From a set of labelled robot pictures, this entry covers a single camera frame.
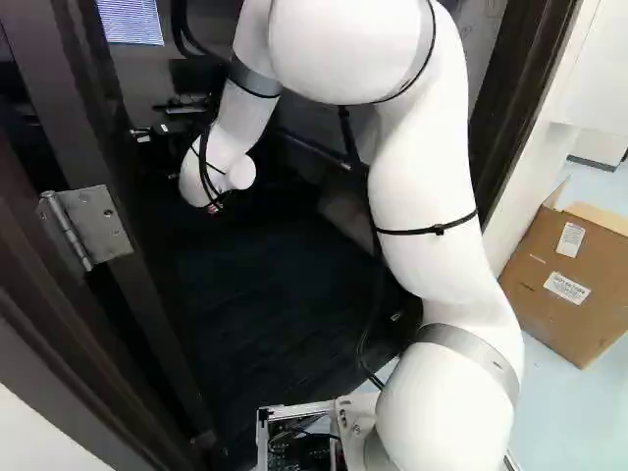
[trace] door hinge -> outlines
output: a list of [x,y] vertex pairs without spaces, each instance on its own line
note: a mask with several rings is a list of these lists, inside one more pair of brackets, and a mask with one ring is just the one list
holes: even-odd
[[107,186],[44,191],[36,213],[61,257],[82,278],[94,266],[133,252]]

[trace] dark wooden door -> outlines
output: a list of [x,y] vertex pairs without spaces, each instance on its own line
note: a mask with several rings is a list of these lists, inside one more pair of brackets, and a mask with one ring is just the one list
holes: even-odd
[[69,189],[106,184],[134,252],[108,268],[190,424],[188,439],[212,436],[212,418],[166,314],[145,247],[133,188],[130,122],[95,2],[2,2],[15,63]]
[[[47,238],[35,214],[37,203],[38,196],[0,129],[2,317],[100,420],[155,469],[203,469],[88,285],[70,273]],[[83,437],[72,438],[89,449]]]

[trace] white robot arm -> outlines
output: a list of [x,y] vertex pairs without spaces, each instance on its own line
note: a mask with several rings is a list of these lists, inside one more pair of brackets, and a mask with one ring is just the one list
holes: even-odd
[[[475,215],[466,66],[453,20],[434,0],[246,0],[205,156],[219,193],[253,182],[246,152],[282,85],[323,103],[376,103],[369,205],[392,273],[424,300],[421,337],[377,403],[390,462],[401,471],[497,469],[523,341]],[[204,206],[198,144],[180,189]]]

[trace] cardboard box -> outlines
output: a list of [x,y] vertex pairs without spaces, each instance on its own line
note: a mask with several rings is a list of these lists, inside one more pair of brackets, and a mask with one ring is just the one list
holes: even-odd
[[539,209],[499,282],[521,327],[584,368],[628,330],[628,219],[584,202],[554,209],[566,184]]

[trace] light blue floor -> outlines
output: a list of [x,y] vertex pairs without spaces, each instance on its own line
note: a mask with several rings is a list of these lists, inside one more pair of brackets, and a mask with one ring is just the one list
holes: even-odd
[[[628,217],[628,165],[567,162],[562,209],[580,200]],[[510,449],[523,471],[628,470],[628,336],[585,370],[525,336],[526,372]]]

